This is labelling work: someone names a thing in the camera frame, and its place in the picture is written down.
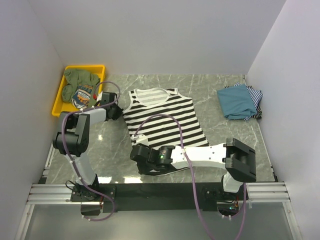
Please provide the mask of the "black white striped top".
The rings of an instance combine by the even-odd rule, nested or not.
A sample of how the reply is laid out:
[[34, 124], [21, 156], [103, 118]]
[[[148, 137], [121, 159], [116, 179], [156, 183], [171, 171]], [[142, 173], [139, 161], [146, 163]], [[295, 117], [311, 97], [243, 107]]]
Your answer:
[[123, 119], [130, 136], [143, 134], [148, 145], [208, 147], [210, 144], [197, 119], [193, 100], [177, 88], [134, 89]]

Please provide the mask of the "teal tank top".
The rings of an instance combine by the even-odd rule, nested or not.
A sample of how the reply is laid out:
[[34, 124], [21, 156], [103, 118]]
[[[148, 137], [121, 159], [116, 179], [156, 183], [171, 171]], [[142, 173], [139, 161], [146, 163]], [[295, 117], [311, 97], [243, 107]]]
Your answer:
[[229, 120], [243, 120], [257, 113], [252, 98], [244, 84], [217, 91], [223, 116]]

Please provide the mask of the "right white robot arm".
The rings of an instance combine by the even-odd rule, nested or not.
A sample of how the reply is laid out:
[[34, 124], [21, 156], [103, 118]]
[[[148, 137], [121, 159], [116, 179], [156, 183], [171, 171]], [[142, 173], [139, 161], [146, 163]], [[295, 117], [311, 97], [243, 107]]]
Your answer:
[[162, 176], [188, 168], [219, 168], [226, 170], [219, 193], [230, 200], [244, 183], [255, 183], [256, 151], [236, 138], [211, 146], [165, 145], [153, 149], [146, 137], [136, 138], [130, 159], [135, 161], [141, 175]]

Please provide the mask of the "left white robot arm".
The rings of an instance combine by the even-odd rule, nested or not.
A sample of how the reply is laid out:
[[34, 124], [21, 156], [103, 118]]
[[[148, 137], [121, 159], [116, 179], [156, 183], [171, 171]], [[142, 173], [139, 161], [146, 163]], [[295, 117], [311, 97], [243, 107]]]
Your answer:
[[76, 183], [84, 186], [82, 195], [88, 201], [96, 200], [100, 195], [98, 176], [93, 171], [87, 149], [89, 146], [90, 127], [97, 123], [117, 120], [123, 109], [117, 104], [117, 94], [101, 92], [100, 100], [88, 111], [60, 113], [52, 145], [64, 155], [77, 176]]

